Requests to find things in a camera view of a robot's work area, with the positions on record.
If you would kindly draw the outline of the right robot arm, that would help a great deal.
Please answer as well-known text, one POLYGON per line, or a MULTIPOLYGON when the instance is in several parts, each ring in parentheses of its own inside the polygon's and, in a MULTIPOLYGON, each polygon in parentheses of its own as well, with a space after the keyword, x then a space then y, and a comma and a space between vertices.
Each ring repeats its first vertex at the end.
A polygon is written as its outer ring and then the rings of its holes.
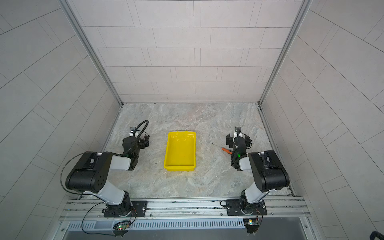
POLYGON ((237 171, 250 170, 253 174, 253 183, 240 195, 238 206, 242 214, 264 215, 264 197, 270 191, 281 190, 290 184, 286 169, 273 150, 247 153, 252 140, 241 127, 235 127, 233 136, 226 136, 226 145, 230 148, 231 166, 237 171))

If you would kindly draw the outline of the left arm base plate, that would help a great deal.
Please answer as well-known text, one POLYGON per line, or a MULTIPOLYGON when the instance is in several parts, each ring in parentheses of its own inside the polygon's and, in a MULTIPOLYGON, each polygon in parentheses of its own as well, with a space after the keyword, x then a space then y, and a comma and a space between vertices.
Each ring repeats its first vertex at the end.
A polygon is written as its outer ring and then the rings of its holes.
POLYGON ((147 210, 147 201, 131 201, 116 206, 107 205, 102 210, 105 218, 144 217, 147 210))

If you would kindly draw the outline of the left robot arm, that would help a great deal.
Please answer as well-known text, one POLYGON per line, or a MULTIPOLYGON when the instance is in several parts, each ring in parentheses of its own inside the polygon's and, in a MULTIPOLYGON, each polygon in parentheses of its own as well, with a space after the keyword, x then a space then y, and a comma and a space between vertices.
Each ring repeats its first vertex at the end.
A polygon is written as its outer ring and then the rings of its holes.
POLYGON ((150 136, 132 134, 123 139, 122 154, 85 152, 66 178, 68 190, 99 198, 106 204, 105 218, 137 216, 136 204, 127 191, 120 190, 109 180, 110 170, 132 171, 138 164, 141 149, 149 146, 150 136))

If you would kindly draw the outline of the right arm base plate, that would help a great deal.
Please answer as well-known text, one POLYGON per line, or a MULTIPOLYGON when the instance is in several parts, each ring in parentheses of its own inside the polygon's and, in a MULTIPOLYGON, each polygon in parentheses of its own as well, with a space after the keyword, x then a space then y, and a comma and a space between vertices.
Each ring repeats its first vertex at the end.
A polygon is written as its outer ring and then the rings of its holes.
POLYGON ((268 214, 264 201, 249 204, 243 200, 224 200, 220 205, 227 210, 228 216, 265 216, 268 214))

